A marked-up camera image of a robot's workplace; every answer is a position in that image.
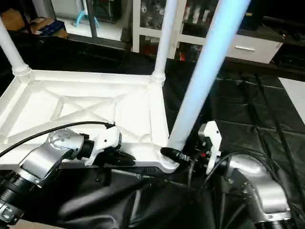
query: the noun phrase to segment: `black plastic sheet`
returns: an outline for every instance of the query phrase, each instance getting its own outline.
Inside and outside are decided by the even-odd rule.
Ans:
[[[33,69],[150,74],[154,67],[153,59],[139,54],[60,39],[38,42],[34,47],[24,39],[16,43]],[[167,63],[163,95],[170,130],[193,68],[190,62]],[[9,74],[5,71],[2,78]],[[305,126],[278,78],[244,69],[222,69],[186,152],[193,147],[200,124],[210,120],[219,126],[221,150],[264,153],[279,165],[293,216],[298,226],[305,228]],[[221,177],[215,176],[207,189],[195,195],[186,186],[185,169],[170,175],[156,168],[113,170],[109,186],[95,182],[96,169],[64,170],[24,218],[71,229],[254,228],[243,200],[228,191]],[[194,182],[200,185],[201,181],[195,177]]]

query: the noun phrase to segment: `floor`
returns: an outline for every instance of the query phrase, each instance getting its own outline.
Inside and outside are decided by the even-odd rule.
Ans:
[[[305,124],[305,82],[279,78]]]
[[[92,37],[90,25],[88,20],[83,20],[78,27],[75,26],[76,20],[57,17],[58,20],[63,21],[68,33],[80,36]],[[116,23],[109,23],[99,21],[99,27],[96,28],[97,36],[115,41],[121,41],[123,29],[123,20],[120,19]]]
[[[25,220],[19,220],[19,222],[15,226],[10,226],[11,229],[61,229],[58,227],[41,224],[41,223],[33,223]]]

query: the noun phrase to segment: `cabinet drawer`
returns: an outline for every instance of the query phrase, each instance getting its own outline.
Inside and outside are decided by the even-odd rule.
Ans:
[[[269,63],[281,46],[281,42],[236,35],[227,52],[227,56]]]

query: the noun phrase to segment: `drawer handle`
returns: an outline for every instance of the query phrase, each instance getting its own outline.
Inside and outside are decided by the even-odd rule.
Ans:
[[[250,51],[250,52],[255,52],[255,49],[253,49],[253,48],[248,48],[248,47],[243,47],[243,46],[235,46],[235,48]]]

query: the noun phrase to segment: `blue object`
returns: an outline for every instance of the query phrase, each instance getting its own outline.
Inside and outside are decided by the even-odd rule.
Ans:
[[[50,25],[46,25],[39,29],[41,32],[39,36],[52,36],[57,31],[61,30],[62,28],[65,29],[65,24],[62,21],[55,20]]]
[[[82,18],[84,15],[87,15],[87,13],[83,10],[82,12],[80,12],[80,14],[79,14],[78,17],[77,17],[77,20],[76,20],[76,27],[79,26],[80,21],[81,21],[81,18]],[[96,17],[94,17],[94,21],[95,21],[95,26],[96,26],[97,28],[99,28],[100,25],[99,25],[99,22],[96,20]]]

